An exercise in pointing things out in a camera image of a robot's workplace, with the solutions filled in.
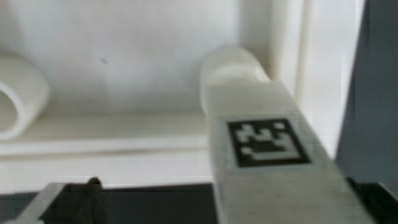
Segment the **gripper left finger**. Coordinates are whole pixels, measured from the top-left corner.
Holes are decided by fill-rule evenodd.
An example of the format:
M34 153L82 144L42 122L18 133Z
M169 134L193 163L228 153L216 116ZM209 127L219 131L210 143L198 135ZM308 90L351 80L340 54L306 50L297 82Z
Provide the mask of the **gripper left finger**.
M50 183L6 224L107 224L102 180Z

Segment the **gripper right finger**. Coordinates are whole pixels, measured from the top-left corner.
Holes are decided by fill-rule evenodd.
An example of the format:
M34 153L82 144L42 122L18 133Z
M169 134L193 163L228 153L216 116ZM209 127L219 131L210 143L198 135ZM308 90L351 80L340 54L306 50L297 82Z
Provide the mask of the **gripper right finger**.
M398 182L349 183L377 224L398 224Z

